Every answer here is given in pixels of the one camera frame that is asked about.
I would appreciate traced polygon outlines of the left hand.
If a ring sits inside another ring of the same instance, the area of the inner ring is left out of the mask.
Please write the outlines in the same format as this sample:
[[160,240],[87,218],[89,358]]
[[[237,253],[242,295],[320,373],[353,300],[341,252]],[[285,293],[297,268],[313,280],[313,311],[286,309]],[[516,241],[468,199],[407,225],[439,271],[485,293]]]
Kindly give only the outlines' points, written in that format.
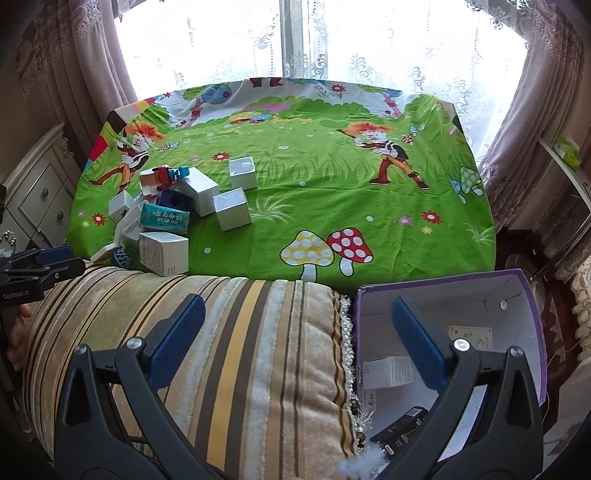
[[27,362],[28,337],[24,321],[31,316],[30,306],[28,304],[20,305],[17,309],[15,323],[10,329],[7,358],[16,372],[22,370]]

